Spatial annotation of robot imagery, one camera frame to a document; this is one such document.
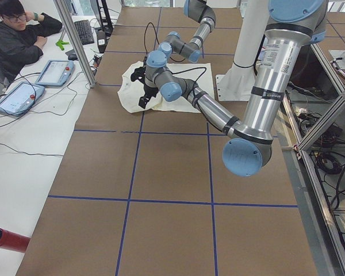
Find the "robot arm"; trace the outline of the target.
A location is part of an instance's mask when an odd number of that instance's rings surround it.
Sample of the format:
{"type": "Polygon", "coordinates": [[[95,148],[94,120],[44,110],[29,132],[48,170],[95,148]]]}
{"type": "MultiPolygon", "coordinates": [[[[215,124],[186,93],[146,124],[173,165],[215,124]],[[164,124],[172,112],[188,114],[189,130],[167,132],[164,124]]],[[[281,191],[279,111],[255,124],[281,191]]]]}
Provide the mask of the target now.
{"type": "Polygon", "coordinates": [[[168,58],[177,54],[191,63],[202,56],[204,41],[216,26],[216,15],[207,1],[185,1],[181,12],[163,12],[158,50],[168,58]]]}
{"type": "Polygon", "coordinates": [[[255,175],[271,158],[271,129],[300,49],[325,36],[327,5],[327,1],[253,1],[249,5],[232,68],[218,83],[224,99],[247,101],[240,120],[196,81],[179,78],[168,69],[174,53],[197,62],[204,40],[216,26],[215,13],[206,1],[186,1],[184,14],[199,28],[188,43],[177,32],[169,33],[135,69],[131,80],[144,86],[139,106],[146,107],[158,94],[168,102],[185,98],[229,137],[222,152],[226,168],[242,177],[255,175]]]}

